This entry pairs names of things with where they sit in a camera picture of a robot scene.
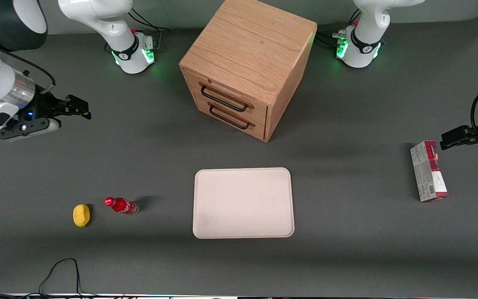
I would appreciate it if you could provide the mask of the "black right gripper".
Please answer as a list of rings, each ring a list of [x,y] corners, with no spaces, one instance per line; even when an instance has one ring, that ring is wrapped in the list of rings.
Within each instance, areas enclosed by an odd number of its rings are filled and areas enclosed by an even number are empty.
[[[41,93],[43,89],[36,89],[32,100],[27,106],[19,110],[19,121],[29,122],[38,118],[47,118],[57,122],[56,117],[79,115],[88,120],[92,119],[88,102],[74,95],[68,95],[65,100],[57,100],[51,93]]]

